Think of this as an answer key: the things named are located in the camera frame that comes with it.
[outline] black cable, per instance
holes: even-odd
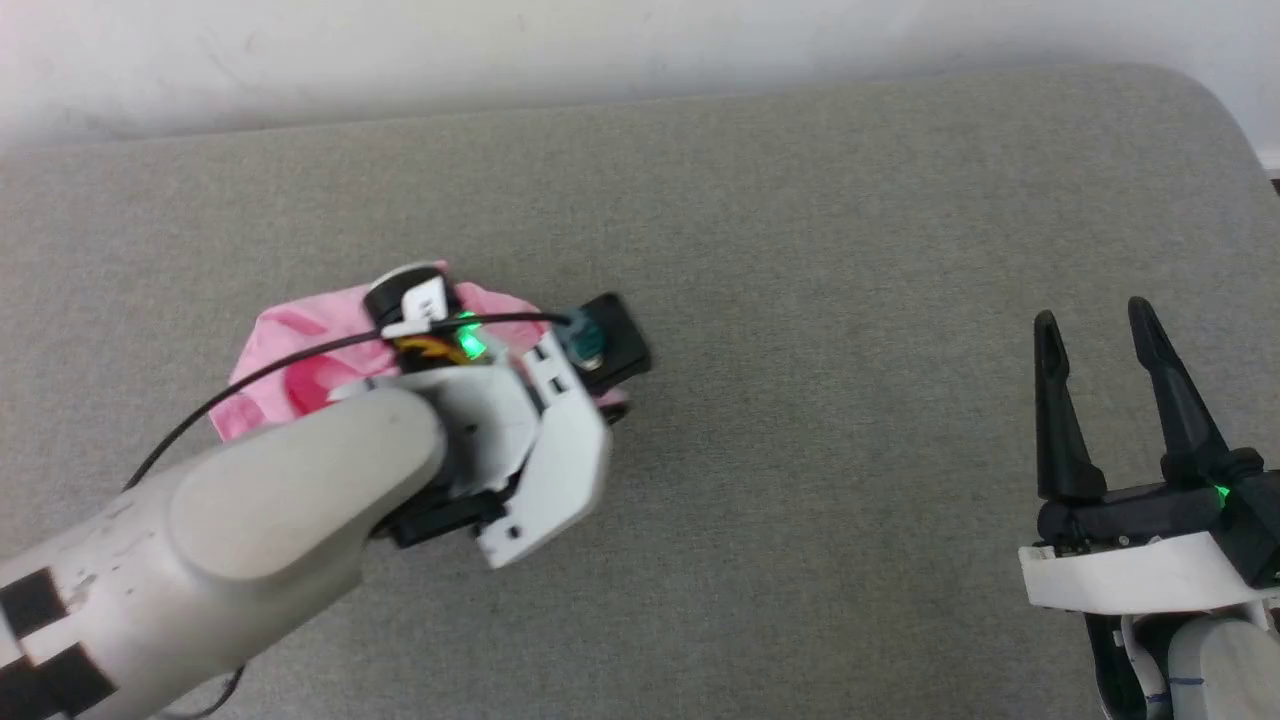
[[[458,328],[465,328],[470,325],[486,325],[493,323],[527,323],[527,322],[556,323],[559,325],[572,324],[572,320],[570,318],[564,315],[557,315],[553,313],[500,313],[495,315],[468,315],[466,318],[451,318],[447,320],[440,320],[439,323],[431,324],[431,332],[456,331]],[[257,380],[265,378],[266,375],[270,375],[271,373],[284,369],[301,360],[306,360],[307,357],[315,357],[316,355],[324,355],[325,352],[333,352],[334,350],[340,350],[343,347],[349,347],[352,345],[360,345],[361,342],[370,342],[381,338],[383,338],[381,332],[369,331],[366,333],[358,333],[338,338],[334,341],[323,342],[315,347],[300,350],[292,355],[285,355],[284,357],[280,357],[275,363],[271,363],[259,370],[255,370],[244,375],[243,378],[236,380],[234,383],[227,386],[218,395],[210,397],[207,401],[205,401],[204,405],[197,407],[195,413],[187,415],[187,418],[183,419],[183,421],[178,423],[178,425],[173,430],[169,430],[169,434],[166,434],[164,439],[160,441],[160,445],[157,445],[155,450],[151,451],[151,455],[147,455],[147,459],[142,461],[142,465],[138,465],[138,469],[133,471],[133,477],[129,478],[129,482],[124,483],[124,489],[122,489],[120,492],[125,492],[133,487],[137,487],[137,484],[142,482],[142,478],[145,478],[146,474],[151,471],[151,468],[156,464],[156,461],[160,460],[160,456],[164,455],[164,452],[169,450],[169,447],[173,446],[173,443],[177,442],[179,437],[182,437],[182,433],[189,430],[192,425],[198,423],[201,418],[204,418],[210,410],[216,407],[220,402],[223,402],[228,397],[256,383]],[[206,707],[205,710],[192,714],[161,711],[157,712],[156,716],[163,717],[164,720],[204,720],[205,717],[209,717],[210,715],[218,712],[219,710],[221,710],[224,705],[227,705],[227,701],[229,701],[232,696],[236,694],[236,691],[239,689],[239,683],[243,676],[244,676],[244,665],[241,665],[239,667],[236,669],[234,673],[232,673],[230,678],[227,679],[227,683],[223,684],[223,692],[220,696],[218,696],[218,700],[214,701],[214,703]]]

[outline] white wall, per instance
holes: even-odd
[[[1276,0],[0,0],[0,147],[1137,60],[1280,172],[1277,28]]]

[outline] pink fabric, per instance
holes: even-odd
[[[303,297],[265,310],[232,370],[230,382],[285,355],[342,337],[374,329],[361,300],[369,286]],[[458,300],[477,315],[538,311],[538,307],[475,283],[457,286]],[[540,323],[502,323],[486,332],[517,354],[527,352],[541,338]],[[209,413],[223,441],[266,424],[287,423],[325,407],[329,391],[374,375],[394,375],[396,356],[385,342],[362,342],[296,363],[248,386]],[[623,396],[611,392],[602,404]]]

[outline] green led light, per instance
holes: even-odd
[[[460,318],[470,318],[471,315],[475,315],[475,313],[470,310],[467,310],[466,313],[458,313]],[[458,328],[457,332],[458,347],[461,347],[462,352],[466,352],[467,357],[470,357],[471,360],[483,357],[484,354],[489,351],[485,343],[476,337],[476,329],[479,327],[480,323],[476,323],[474,325],[462,325],[461,328]]]

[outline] gray fabric surface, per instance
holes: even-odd
[[[447,258],[628,299],[659,365],[607,498],[498,573],[375,548],[223,717],[1089,717],[1083,624],[1018,570],[1032,318],[1114,484],[1161,451],[1132,293],[1229,439],[1280,451],[1277,238],[1225,110],[1142,67],[14,155],[0,555],[106,502],[265,306]]]

